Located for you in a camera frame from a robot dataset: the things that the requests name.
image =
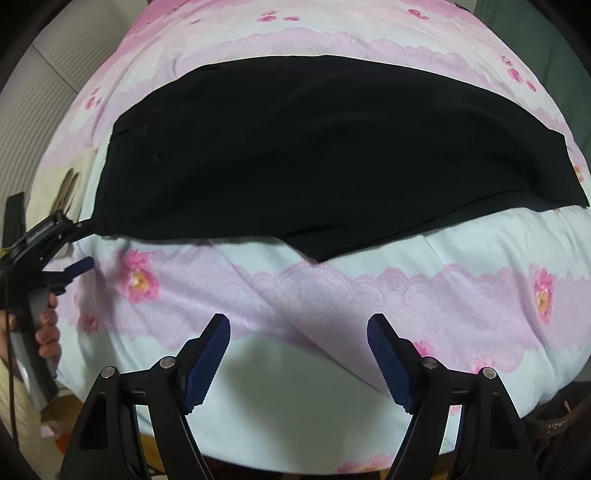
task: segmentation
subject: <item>black pants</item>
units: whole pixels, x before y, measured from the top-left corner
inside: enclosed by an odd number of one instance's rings
[[[564,137],[495,93],[344,57],[204,66],[116,122],[93,218],[274,236],[319,261],[512,207],[588,206]]]

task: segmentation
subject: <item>person's arm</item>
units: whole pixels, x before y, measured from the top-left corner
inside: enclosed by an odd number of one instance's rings
[[[41,329],[35,335],[39,343],[39,354],[43,358],[59,358],[61,347],[59,345],[60,332],[57,329],[57,315],[55,307],[57,299],[50,295],[48,309],[40,315]],[[11,328],[15,325],[15,319],[11,319]],[[8,394],[8,352],[6,335],[6,315],[0,310],[0,420],[4,423],[8,433],[12,432],[10,426],[10,403]],[[37,459],[41,442],[41,416],[35,411],[25,385],[14,379],[14,407],[17,419],[18,439],[22,454],[37,471]]]

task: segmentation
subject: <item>silver screw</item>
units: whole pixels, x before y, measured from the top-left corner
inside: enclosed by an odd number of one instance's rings
[[[484,367],[482,369],[482,375],[484,375],[486,378],[493,379],[496,377],[496,370],[491,367]]]
[[[435,360],[432,356],[426,356],[423,358],[423,365],[429,369],[433,369],[437,366],[437,360]]]
[[[104,369],[100,371],[100,376],[103,378],[109,378],[113,375],[115,375],[115,367],[104,367]]]
[[[171,368],[174,367],[174,364],[176,363],[176,359],[173,356],[165,356],[161,361],[160,361],[160,366],[162,368]]]

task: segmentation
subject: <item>beige cloth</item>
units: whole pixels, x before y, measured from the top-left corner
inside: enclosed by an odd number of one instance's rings
[[[21,453],[36,472],[40,471],[41,416],[35,411],[25,385],[14,379],[14,410]],[[8,369],[0,360],[0,420],[12,434],[8,395]]]
[[[27,206],[27,231],[56,210],[77,222],[96,150],[84,148],[65,166],[37,171]]]

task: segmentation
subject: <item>pink and white bedding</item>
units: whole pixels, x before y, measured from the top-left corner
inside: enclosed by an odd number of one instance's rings
[[[564,134],[591,196],[585,159],[537,78],[444,0],[155,0],[72,104],[37,175],[96,148],[89,217],[111,127],[148,93],[208,63],[321,54],[426,70],[513,100]],[[570,382],[591,352],[591,214],[580,207],[509,210],[320,265],[272,239],[154,245],[97,236],[57,262],[85,255],[97,267],[60,298],[61,381],[84,398],[105,365],[146,368],[222,312],[232,341],[189,423],[205,455],[243,465],[389,467],[409,418],[367,346],[376,312],[449,368],[496,368],[520,414]],[[453,449],[458,413],[443,452]],[[139,419],[149,431],[147,412]]]

